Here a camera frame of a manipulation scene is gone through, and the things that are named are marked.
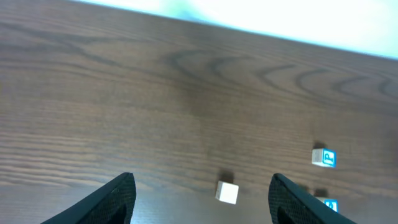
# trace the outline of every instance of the wooden table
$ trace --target wooden table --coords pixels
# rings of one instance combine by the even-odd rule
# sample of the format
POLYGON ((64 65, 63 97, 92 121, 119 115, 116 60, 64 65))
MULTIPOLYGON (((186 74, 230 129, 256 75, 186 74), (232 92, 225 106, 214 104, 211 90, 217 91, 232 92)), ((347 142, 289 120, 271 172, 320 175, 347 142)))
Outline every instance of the wooden table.
POLYGON ((395 220, 398 63, 63 1, 0 1, 0 223, 133 172, 133 223, 271 223, 280 172, 395 220), (313 145, 336 169, 311 165, 313 145), (237 205, 214 199, 233 172, 237 205))

